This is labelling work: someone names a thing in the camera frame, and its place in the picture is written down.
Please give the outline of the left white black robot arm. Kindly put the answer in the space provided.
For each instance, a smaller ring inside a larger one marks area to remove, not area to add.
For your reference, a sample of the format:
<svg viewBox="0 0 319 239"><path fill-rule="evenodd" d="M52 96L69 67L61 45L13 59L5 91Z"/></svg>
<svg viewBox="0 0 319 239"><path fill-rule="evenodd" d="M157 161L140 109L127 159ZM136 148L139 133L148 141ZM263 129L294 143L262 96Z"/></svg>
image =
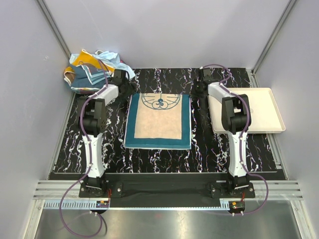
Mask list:
<svg viewBox="0 0 319 239"><path fill-rule="evenodd" d="M108 190L102 163L102 136L107 124L106 106L112 100L128 98L136 92L126 70L115 69L100 90L79 100L78 127L85 146L86 170L81 177L84 191L103 197Z"/></svg>

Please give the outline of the teal beige Doraemon towel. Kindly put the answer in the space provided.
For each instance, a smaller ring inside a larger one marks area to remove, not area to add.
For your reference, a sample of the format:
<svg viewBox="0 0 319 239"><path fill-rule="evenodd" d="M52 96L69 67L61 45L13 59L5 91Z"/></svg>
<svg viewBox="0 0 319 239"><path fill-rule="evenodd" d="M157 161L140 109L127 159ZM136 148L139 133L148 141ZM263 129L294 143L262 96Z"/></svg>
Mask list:
<svg viewBox="0 0 319 239"><path fill-rule="evenodd" d="M124 146L132 149L190 150L189 95L138 93L131 96Z"/></svg>

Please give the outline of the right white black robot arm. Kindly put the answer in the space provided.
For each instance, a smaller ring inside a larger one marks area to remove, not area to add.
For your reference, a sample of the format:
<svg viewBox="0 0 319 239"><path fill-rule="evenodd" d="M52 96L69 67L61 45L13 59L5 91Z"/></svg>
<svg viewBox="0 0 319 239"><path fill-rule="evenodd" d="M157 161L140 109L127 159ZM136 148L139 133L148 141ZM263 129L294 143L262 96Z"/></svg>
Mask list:
<svg viewBox="0 0 319 239"><path fill-rule="evenodd" d="M246 138L251 124L249 99L226 88L223 81L213 79L210 69L199 68L198 78L193 81L190 96L194 99L211 96L221 103L221 123L228 134L230 161L226 191L238 197L249 186L246 163Z"/></svg>

